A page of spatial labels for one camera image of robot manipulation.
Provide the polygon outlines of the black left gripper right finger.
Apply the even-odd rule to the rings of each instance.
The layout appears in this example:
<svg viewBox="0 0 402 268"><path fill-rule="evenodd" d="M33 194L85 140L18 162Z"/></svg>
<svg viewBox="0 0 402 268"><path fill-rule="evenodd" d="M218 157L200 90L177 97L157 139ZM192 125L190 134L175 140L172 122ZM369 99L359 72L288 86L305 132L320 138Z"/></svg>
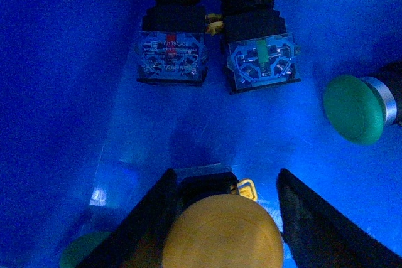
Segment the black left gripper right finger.
<svg viewBox="0 0 402 268"><path fill-rule="evenodd" d="M372 238L287 169L276 188L283 238L297 267L401 267L401 256Z"/></svg>

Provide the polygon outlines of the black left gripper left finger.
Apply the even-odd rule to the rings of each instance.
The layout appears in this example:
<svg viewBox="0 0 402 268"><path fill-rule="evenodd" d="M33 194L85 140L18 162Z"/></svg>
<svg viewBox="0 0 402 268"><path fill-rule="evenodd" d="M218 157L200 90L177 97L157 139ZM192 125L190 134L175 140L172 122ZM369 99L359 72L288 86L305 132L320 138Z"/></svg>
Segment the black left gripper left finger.
<svg viewBox="0 0 402 268"><path fill-rule="evenodd" d="M177 209L177 174L168 169L129 215L79 267L161 267L163 243Z"/></svg>

